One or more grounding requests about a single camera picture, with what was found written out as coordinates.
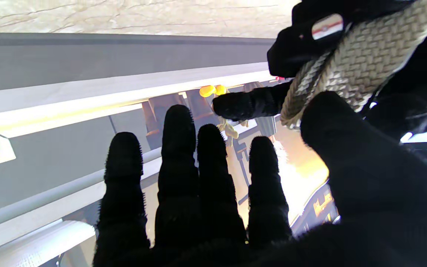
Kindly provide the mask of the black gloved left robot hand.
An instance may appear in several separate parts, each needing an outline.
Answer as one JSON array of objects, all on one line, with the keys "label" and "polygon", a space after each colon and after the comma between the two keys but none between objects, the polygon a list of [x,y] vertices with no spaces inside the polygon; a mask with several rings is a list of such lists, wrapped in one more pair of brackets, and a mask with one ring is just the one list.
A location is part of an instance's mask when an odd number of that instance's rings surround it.
[{"label": "black gloved left robot hand", "polygon": [[219,96],[216,115],[280,115],[299,129],[312,98],[333,91],[394,139],[427,132],[427,0],[302,0],[267,61],[271,75],[292,80]]}]

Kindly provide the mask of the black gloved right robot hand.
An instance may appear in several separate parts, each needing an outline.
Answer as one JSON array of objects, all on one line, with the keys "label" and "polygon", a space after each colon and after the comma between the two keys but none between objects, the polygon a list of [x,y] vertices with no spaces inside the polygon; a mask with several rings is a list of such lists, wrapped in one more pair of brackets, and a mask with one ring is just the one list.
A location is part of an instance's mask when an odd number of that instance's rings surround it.
[{"label": "black gloved right robot hand", "polygon": [[119,132],[106,160],[94,267],[427,267],[427,164],[336,93],[312,99],[301,136],[329,170],[341,219],[297,238],[268,137],[251,142],[245,227],[219,129],[196,131],[190,110],[173,105],[164,130],[154,247],[141,147],[133,133]]}]

